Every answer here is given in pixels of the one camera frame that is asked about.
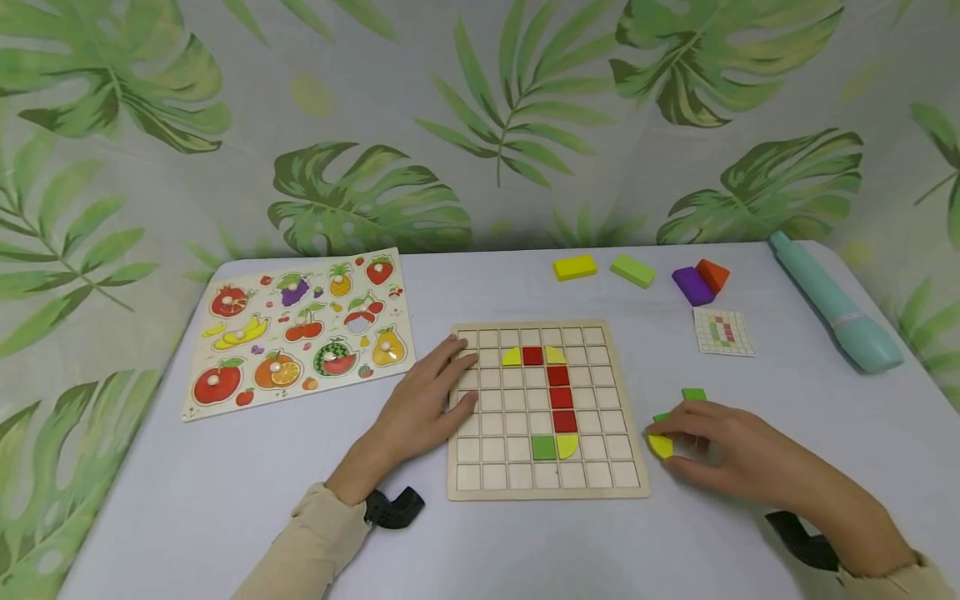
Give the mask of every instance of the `white table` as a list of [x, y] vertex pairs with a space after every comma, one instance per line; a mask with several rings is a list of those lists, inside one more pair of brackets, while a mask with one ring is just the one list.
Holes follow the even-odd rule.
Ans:
[[[807, 247], [882, 320], [836, 255]], [[649, 290], [607, 271], [621, 251], [659, 271]], [[417, 355], [453, 323], [605, 319], [638, 430], [675, 405], [682, 387], [755, 411], [873, 491], [960, 588], [960, 419], [906, 347], [904, 365], [855, 373], [765, 244], [597, 250], [597, 276], [558, 283], [552, 261], [577, 253], [404, 256]], [[690, 307], [670, 274], [703, 256], [732, 270], [713, 306], [745, 313], [756, 358], [698, 352]], [[217, 277], [266, 264], [229, 263]], [[194, 319], [62, 598], [227, 598], [397, 381], [184, 424], [197, 326]], [[649, 453], [644, 460], [652, 489], [644, 500], [455, 503], [446, 500], [446, 447], [438, 448], [381, 486], [390, 496], [413, 486], [426, 508], [405, 531], [372, 533], [330, 597], [789, 600], [819, 585], [807, 583], [811, 569], [783, 558], [762, 510], [693, 490]]]

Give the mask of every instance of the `purple grapes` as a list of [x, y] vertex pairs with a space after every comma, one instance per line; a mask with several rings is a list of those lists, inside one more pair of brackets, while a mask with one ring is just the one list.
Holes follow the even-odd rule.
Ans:
[[301, 279], [300, 283], [297, 285], [296, 290], [291, 290], [289, 288], [283, 288], [280, 290], [280, 303], [284, 306], [293, 306], [303, 298], [303, 295], [307, 293], [310, 289], [310, 284], [306, 282], [306, 279]]

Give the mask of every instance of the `backdrop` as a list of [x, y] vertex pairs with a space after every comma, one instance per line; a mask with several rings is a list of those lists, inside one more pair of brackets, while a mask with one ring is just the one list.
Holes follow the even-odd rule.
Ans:
[[0, 596], [57, 594], [236, 258], [781, 228], [960, 405], [958, 8], [0, 0]]

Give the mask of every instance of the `purple block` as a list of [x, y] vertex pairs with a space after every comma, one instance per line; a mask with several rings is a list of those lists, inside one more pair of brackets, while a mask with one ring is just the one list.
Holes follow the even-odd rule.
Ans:
[[677, 282], [677, 287], [690, 301], [691, 306], [710, 304], [716, 299], [716, 295], [693, 267], [677, 269], [673, 272], [673, 280]]

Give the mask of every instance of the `orange block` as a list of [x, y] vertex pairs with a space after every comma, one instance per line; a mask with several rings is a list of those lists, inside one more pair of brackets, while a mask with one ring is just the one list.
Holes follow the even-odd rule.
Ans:
[[707, 287], [710, 288], [710, 291], [713, 292], [714, 295], [720, 293], [724, 284], [727, 283], [727, 277], [730, 276], [729, 270], [705, 258], [697, 263], [697, 273], [699, 273], [700, 277], [707, 283]]

